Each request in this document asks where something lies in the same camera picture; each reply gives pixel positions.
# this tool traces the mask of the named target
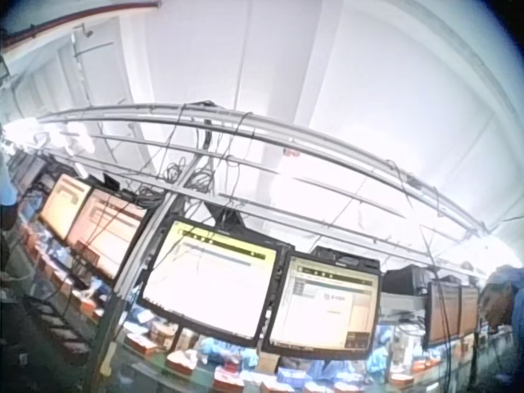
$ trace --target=metal rail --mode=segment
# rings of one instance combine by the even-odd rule
[[[208,129],[219,133],[252,138],[280,147],[287,147],[305,154],[340,165],[363,174],[410,198],[419,201],[454,221],[470,233],[484,233],[485,225],[467,211],[442,196],[435,188],[414,176],[398,169],[366,151],[351,146],[339,139],[310,129],[282,124],[263,116],[248,115],[242,126],[238,122],[244,113],[228,111],[218,107],[186,106],[180,121],[177,117],[182,106],[161,104],[133,104],[121,106],[99,106],[78,110],[62,111],[39,119],[41,123],[68,121],[125,121],[158,124],[178,124],[191,128]],[[204,124],[211,120],[213,124]]]
[[[207,201],[219,206],[231,206],[231,197],[204,194],[196,190],[185,188],[180,184],[165,183],[159,179],[156,179],[156,176],[154,175],[140,173],[120,165],[113,165],[111,163],[103,164],[103,161],[86,159],[85,157],[70,157],[55,151],[48,152],[53,154],[57,159],[63,160],[67,163],[79,162],[88,168],[104,170],[108,174],[121,176],[136,182],[141,182],[151,187],[158,187],[169,192],[182,194],[201,201]],[[107,167],[104,168],[103,165],[124,170],[125,173],[122,174],[121,172],[108,169]],[[262,206],[261,204],[254,203],[252,201],[238,201],[236,205],[231,207],[249,216],[260,218],[275,224],[281,224],[288,228],[294,228],[300,231],[321,235],[322,237],[338,242],[343,242],[353,247],[358,247],[362,250],[373,251],[381,255],[388,255],[428,266],[433,265],[429,255],[422,251],[410,249],[407,246],[399,246],[395,243],[385,241],[379,237],[374,237],[367,233],[359,233],[357,231],[349,230],[348,228],[341,228],[337,226],[333,227],[329,223],[325,223],[317,219],[311,219],[310,217],[305,217],[298,214],[291,214],[289,212],[276,209],[272,206]],[[483,275],[460,269],[459,267],[446,263],[443,260],[439,260],[437,264],[439,268],[449,270],[450,272],[473,275],[482,279],[486,279],[486,277]]]

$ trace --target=ceiling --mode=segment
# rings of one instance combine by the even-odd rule
[[[84,23],[92,34],[77,26],[39,47],[35,38],[24,56],[20,47],[11,59],[6,51],[14,76],[2,92],[3,123],[89,105],[211,100],[393,160],[496,227],[494,234],[524,260],[524,220],[504,222],[524,213],[522,58],[479,2],[178,0]],[[89,132],[163,142],[171,130],[105,123],[90,124]],[[173,142],[193,146],[195,134],[180,130]],[[156,151],[97,140],[95,156],[141,169]],[[284,156],[282,148],[236,138],[230,154],[386,204],[398,199],[361,175]],[[388,224],[387,235],[380,215],[348,207],[340,195],[254,169],[224,168],[217,177],[217,192],[234,190],[368,233],[392,236],[397,228]],[[395,203],[408,208],[403,197]],[[251,224],[306,251],[317,240]]]

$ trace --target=person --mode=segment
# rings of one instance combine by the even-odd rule
[[[366,369],[375,382],[379,382],[386,375],[388,344],[391,341],[391,330],[387,329],[380,335],[378,348],[375,348],[366,363]]]
[[[314,381],[333,383],[340,373],[354,373],[349,360],[315,360],[307,371]]]
[[[498,378],[515,391],[521,391],[524,383],[524,269],[498,268],[489,276],[479,297],[479,306],[492,331],[496,332],[503,325],[512,327],[516,368]]]
[[[0,229],[2,231],[9,231],[15,225],[18,215],[16,198],[16,189],[11,184],[7,165],[3,154],[0,152]],[[0,242],[0,268],[4,270],[9,260],[9,250],[7,241],[2,233],[0,233]]]
[[[207,356],[208,362],[219,365],[239,364],[242,370],[252,371],[259,363],[259,356],[254,348],[235,346],[213,337],[202,340],[198,351]]]

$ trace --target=computer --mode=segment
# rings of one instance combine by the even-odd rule
[[[280,250],[181,217],[152,259],[138,303],[240,346],[260,338]]]
[[[457,338],[459,316],[460,286],[446,282],[430,282],[427,291],[426,334],[423,338],[423,348],[438,346]]]
[[[366,359],[380,271],[290,252],[262,350],[302,359]]]
[[[458,335],[461,337],[474,333],[478,326],[478,289],[460,287],[460,324]]]
[[[60,239],[65,240],[91,187],[63,174],[52,189],[39,218]]]
[[[73,223],[66,242],[89,268],[94,268],[99,278],[112,284],[136,240],[146,212],[130,201],[95,188]]]

